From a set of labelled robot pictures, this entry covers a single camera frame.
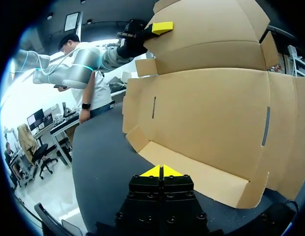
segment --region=metal rack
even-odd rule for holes
[[[288,57],[289,62],[293,63],[293,68],[291,70],[291,75],[293,76],[304,76],[305,77],[305,62],[302,57],[297,55],[297,50],[294,46],[289,45],[288,51],[290,56]]]

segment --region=white shirt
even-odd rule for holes
[[[81,42],[77,45],[76,48],[85,48],[90,47],[88,42]],[[77,56],[78,50],[73,53],[72,63],[74,62]],[[74,99],[76,100],[76,105],[79,109],[82,107],[83,101],[83,89],[71,88]],[[100,71],[96,71],[95,80],[94,80],[94,90],[93,97],[91,100],[91,108],[90,110],[97,109],[104,105],[109,104],[112,101],[111,91],[109,85],[104,82],[104,77],[102,76]]]

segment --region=wristwatch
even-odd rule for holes
[[[88,110],[90,108],[91,104],[90,103],[83,103],[82,104],[82,109]]]

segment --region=black table surface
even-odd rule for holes
[[[115,214],[122,206],[128,183],[154,165],[138,155],[122,133],[122,104],[84,122],[73,139],[73,178],[78,206],[89,232],[96,222],[115,225]],[[210,231],[225,233],[248,223],[274,202],[284,202],[279,193],[266,189],[260,204],[253,209],[234,209],[196,192],[208,217]],[[296,199],[305,202],[305,184]]]

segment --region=man's hand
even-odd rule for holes
[[[86,109],[82,109],[82,112],[79,115],[79,123],[83,123],[90,119],[90,111]]]

